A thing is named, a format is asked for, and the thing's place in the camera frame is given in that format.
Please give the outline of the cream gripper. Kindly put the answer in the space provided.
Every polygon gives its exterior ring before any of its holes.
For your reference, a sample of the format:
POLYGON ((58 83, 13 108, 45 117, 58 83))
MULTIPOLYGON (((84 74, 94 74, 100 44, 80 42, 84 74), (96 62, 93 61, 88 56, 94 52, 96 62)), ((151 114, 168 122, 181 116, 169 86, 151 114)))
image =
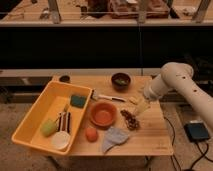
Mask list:
POLYGON ((150 108, 150 102, 148 100, 146 100, 143 97, 138 98, 136 101, 136 106, 134 108, 133 114, 135 116, 140 115, 149 108, 150 108))

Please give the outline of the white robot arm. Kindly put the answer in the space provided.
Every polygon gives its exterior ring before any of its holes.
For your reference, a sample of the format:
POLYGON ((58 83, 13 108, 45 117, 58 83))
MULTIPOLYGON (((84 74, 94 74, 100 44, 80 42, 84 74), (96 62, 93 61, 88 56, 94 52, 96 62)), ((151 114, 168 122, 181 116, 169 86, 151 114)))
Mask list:
POLYGON ((192 80, 193 74, 189 64, 168 62, 154 79, 145 84, 142 96, 148 102, 157 101, 174 89, 213 131, 213 97, 198 87, 192 80))

